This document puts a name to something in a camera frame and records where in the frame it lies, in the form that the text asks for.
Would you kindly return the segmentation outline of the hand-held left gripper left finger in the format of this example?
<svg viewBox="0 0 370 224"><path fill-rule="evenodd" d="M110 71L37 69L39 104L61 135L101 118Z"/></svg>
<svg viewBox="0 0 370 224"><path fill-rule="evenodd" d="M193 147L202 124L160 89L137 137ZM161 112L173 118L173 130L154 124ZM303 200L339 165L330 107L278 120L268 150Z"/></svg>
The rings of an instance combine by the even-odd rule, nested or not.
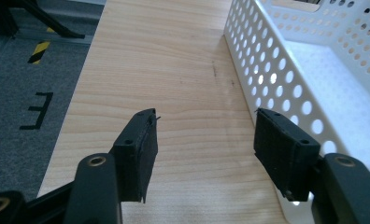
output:
<svg viewBox="0 0 370 224"><path fill-rule="evenodd" d="M144 202L158 154L156 110L133 115L109 151L114 156L119 199Z"/></svg>

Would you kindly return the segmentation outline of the black floor tape mark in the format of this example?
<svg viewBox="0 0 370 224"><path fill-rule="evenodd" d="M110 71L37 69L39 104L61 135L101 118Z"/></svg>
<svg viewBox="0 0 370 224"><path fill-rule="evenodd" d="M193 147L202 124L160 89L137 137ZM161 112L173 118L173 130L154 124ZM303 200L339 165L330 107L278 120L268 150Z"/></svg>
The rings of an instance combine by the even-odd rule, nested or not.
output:
<svg viewBox="0 0 370 224"><path fill-rule="evenodd" d="M35 96L37 97L44 97L44 103L43 105L34 106L30 105L28 107L29 111L37 112L38 116L36 119L36 122L32 125L22 125L20 127L20 130L39 130L43 124L44 118L46 117L46 114L48 112L50 102L53 98L54 93L53 92L40 92L37 91L35 93Z"/></svg>

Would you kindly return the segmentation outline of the yellow black striped floor tape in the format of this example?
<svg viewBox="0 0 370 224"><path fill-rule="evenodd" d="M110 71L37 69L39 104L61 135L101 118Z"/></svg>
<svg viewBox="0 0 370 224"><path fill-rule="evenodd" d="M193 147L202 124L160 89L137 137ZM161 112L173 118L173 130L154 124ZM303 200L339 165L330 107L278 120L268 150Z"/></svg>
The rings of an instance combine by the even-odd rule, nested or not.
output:
<svg viewBox="0 0 370 224"><path fill-rule="evenodd" d="M49 41L41 41L39 42L37 45L36 45L36 48L34 50L34 52L32 53L32 55L30 56L29 60L28 60L28 63L31 63L31 64L39 64L44 53L46 52L46 50L48 49L48 47L50 46L50 42Z"/></svg>

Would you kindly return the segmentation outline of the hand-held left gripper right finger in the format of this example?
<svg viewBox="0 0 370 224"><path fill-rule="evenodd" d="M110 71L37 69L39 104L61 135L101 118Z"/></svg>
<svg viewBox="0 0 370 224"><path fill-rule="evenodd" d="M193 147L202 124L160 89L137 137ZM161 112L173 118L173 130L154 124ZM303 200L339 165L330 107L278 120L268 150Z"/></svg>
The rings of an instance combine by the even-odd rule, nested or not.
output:
<svg viewBox="0 0 370 224"><path fill-rule="evenodd" d="M288 201L305 202L320 144L278 112L258 108L256 114L255 156Z"/></svg>

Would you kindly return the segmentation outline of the white perforated plastic basket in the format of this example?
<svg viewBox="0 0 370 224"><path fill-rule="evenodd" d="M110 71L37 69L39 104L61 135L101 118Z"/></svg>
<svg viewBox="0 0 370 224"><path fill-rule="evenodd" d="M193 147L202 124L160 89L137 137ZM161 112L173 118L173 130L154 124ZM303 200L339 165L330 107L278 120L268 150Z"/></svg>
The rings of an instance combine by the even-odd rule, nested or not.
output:
<svg viewBox="0 0 370 224"><path fill-rule="evenodd" d="M320 144L292 224L370 224L370 0L233 0L224 28L256 126L278 112Z"/></svg>

